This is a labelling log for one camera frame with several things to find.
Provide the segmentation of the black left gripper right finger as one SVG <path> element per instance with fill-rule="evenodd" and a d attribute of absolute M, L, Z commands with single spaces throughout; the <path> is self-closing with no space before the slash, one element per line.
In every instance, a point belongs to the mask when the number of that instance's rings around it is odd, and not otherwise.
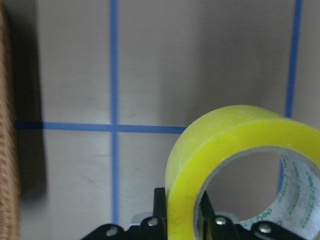
<path fill-rule="evenodd" d="M 199 238 L 201 240 L 302 240 L 286 228 L 271 221 L 258 221 L 249 229 L 214 212 L 205 192 L 199 204 Z"/>

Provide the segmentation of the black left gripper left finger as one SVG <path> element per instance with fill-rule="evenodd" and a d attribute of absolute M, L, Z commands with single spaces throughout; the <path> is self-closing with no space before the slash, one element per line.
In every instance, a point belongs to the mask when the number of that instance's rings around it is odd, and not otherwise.
<path fill-rule="evenodd" d="M 85 240 L 166 240 L 167 204 L 163 187 L 154 189 L 152 215 L 139 224 L 124 230 L 119 225 L 108 223 L 99 226 L 84 237 Z"/>

